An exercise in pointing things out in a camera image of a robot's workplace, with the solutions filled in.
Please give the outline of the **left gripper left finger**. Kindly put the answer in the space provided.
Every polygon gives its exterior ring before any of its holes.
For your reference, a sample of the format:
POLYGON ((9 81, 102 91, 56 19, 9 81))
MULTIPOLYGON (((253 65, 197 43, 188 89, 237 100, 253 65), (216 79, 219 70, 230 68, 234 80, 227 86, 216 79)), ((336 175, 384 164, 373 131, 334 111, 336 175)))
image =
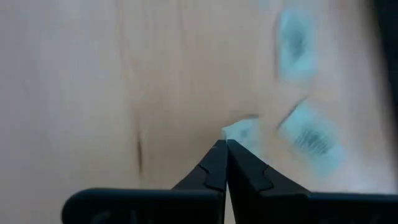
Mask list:
POLYGON ((227 165, 227 143, 225 140, 217 140, 193 170, 172 189, 207 190, 224 197, 227 165))

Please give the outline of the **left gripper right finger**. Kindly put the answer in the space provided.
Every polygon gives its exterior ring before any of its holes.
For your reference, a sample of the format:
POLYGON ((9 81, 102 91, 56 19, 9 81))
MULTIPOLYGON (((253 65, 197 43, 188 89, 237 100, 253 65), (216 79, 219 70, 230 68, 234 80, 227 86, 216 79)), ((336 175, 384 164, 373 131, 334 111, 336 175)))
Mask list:
POLYGON ((235 140, 228 140, 228 186, 236 224, 304 223, 309 191, 235 140))

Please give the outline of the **green Stevia sweetener packet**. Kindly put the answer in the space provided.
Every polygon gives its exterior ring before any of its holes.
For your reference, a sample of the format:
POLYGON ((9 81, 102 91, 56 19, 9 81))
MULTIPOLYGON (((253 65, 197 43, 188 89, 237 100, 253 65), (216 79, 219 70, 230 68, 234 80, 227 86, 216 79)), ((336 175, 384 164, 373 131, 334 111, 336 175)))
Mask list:
POLYGON ((277 132, 316 175, 330 175, 342 162, 343 146, 335 130, 307 100, 299 101, 292 108, 277 132))
POLYGON ((279 77, 304 82, 318 72, 315 24, 303 9, 289 7, 279 16, 277 56, 279 77))
POLYGON ((233 139, 244 146, 251 153, 259 157, 261 155, 261 140, 259 118, 249 117, 241 119, 221 129, 223 139, 233 139))

